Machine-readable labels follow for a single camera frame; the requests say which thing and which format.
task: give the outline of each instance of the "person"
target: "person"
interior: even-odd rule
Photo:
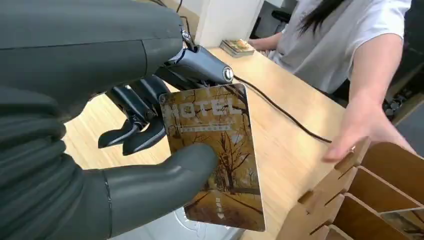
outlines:
[[[309,85],[333,93],[350,80],[349,103],[324,162],[355,144],[391,142],[415,153],[382,109],[403,52],[411,0],[299,0],[282,32],[249,43]]]

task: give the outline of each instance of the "card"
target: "card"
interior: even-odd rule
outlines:
[[[255,51],[255,49],[248,42],[246,42],[243,39],[223,40],[222,42],[237,53],[241,53],[241,52],[252,52],[253,53]]]
[[[424,240],[424,208],[382,212],[380,216],[409,239]]]
[[[203,189],[184,207],[187,218],[265,231],[245,86],[236,83],[167,93],[160,96],[160,107],[172,153],[204,143],[219,160]]]

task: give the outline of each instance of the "gray robotic hand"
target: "gray robotic hand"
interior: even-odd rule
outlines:
[[[106,93],[127,121],[99,147],[135,153],[165,135],[163,81],[180,90],[231,82],[232,70],[191,42],[173,10],[132,0],[3,0],[0,35],[0,239],[107,239],[201,189],[217,165],[207,145],[159,165],[82,170],[61,141],[63,123]]]

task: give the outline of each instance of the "desk surface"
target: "desk surface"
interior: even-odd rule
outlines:
[[[305,127],[325,138],[335,137],[342,107],[258,52],[241,58],[232,58],[220,49],[211,52]],[[274,240],[297,199],[333,166],[320,162],[326,143],[304,133],[254,91],[248,91],[248,98],[267,231],[246,231],[243,240]],[[121,146],[98,149],[99,136],[120,128],[124,120],[125,116],[106,96],[96,97],[80,116],[66,124],[67,153],[85,169],[157,164],[169,157],[166,139],[130,156],[122,156]]]

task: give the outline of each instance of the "wooden organizer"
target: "wooden organizer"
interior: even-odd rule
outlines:
[[[379,213],[424,207],[424,159],[365,139],[306,192],[277,240],[408,240]]]

